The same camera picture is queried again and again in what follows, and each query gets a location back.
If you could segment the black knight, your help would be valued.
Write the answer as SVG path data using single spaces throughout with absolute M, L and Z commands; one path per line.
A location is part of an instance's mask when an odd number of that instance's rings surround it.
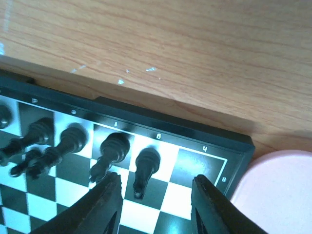
M 160 154 L 153 148 L 148 147 L 140 151 L 136 158 L 135 181 L 133 183 L 134 198 L 142 200 L 149 179 L 155 174 L 160 167 Z

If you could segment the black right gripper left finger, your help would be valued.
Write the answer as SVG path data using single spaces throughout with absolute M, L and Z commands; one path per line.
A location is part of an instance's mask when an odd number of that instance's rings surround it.
M 33 234 L 117 234 L 123 198 L 121 176 L 113 172 L 70 208 Z

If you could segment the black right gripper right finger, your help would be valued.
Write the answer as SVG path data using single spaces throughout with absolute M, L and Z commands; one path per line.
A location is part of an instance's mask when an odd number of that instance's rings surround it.
M 204 175 L 192 181 L 191 223 L 194 234 L 264 234 Z

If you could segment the black king chess piece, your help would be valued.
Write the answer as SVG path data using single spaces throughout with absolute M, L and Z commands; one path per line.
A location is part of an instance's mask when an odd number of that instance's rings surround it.
M 62 131 L 60 142 L 56 147 L 45 149 L 43 156 L 32 159 L 26 169 L 26 175 L 32 179 L 38 179 L 41 175 L 47 175 L 50 169 L 63 160 L 69 153 L 80 152 L 87 142 L 84 130 L 77 127 L 69 127 Z

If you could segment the black queen chess piece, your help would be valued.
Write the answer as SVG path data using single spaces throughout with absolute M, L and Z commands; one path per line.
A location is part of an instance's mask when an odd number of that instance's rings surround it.
M 25 149 L 31 145 L 49 145 L 53 140 L 54 121 L 43 117 L 29 125 L 24 137 L 13 138 L 7 146 L 0 149 L 0 165 L 6 166 L 11 157 L 25 153 Z

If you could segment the black bishop chess piece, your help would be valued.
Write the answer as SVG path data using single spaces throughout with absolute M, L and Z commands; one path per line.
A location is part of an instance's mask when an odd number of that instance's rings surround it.
M 12 121 L 12 114 L 10 109 L 6 106 L 1 104 L 0 105 L 0 128 L 4 129 L 10 125 Z
M 122 162 L 130 150 L 130 142 L 124 133 L 112 133 L 100 145 L 101 156 L 90 169 L 90 182 L 98 183 L 111 168 L 112 164 Z

